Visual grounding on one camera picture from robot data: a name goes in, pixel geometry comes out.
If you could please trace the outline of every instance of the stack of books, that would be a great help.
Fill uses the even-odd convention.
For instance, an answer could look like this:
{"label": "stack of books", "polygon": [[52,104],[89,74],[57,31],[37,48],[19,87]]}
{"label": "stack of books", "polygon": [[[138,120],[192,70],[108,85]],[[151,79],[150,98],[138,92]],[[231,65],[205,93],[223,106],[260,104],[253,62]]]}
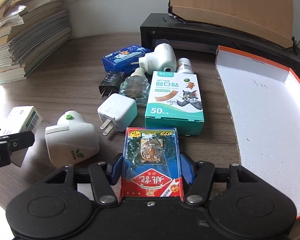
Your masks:
{"label": "stack of books", "polygon": [[0,0],[0,83],[27,78],[70,36],[63,0]]}

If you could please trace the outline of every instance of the liquid refill bottle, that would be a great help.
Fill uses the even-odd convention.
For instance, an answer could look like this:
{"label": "liquid refill bottle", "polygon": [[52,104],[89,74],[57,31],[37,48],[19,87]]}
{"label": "liquid refill bottle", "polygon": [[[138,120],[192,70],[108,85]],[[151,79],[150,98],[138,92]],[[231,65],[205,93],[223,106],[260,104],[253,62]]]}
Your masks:
{"label": "liquid refill bottle", "polygon": [[146,105],[149,90],[150,84],[146,78],[145,71],[139,67],[121,84],[119,94],[133,98],[137,105]]}

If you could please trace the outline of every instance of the handwritten number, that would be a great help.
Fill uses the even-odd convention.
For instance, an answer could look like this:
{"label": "handwritten number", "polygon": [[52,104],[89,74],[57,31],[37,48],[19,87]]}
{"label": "handwritten number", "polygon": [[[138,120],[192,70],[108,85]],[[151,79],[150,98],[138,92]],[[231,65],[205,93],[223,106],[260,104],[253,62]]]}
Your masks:
{"label": "handwritten number", "polygon": [[255,80],[253,80],[253,79],[251,79],[251,80],[256,84],[256,86],[261,86],[261,87],[264,87],[266,89],[268,88],[266,85],[263,85],[261,83],[257,84],[257,82]]}

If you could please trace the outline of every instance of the wooden board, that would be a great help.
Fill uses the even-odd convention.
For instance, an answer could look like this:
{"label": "wooden board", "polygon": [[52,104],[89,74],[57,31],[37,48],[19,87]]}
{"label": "wooden board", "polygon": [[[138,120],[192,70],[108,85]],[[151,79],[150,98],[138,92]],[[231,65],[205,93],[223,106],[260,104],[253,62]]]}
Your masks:
{"label": "wooden board", "polygon": [[293,0],[171,0],[178,16],[292,46]]}

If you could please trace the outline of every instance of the white cardboard box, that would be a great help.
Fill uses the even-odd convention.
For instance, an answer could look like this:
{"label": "white cardboard box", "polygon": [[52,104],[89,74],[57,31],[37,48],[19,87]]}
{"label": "white cardboard box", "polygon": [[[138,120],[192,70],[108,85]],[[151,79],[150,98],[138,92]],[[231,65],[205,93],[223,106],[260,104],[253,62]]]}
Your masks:
{"label": "white cardboard box", "polygon": [[[8,115],[5,125],[0,130],[0,136],[32,131],[35,133],[42,121],[41,115],[34,106],[17,106],[14,107]],[[28,148],[13,152],[11,162],[21,167],[26,156]]]}
{"label": "white cardboard box", "polygon": [[288,67],[219,46],[216,59],[242,166],[293,200],[300,217],[300,79]]}

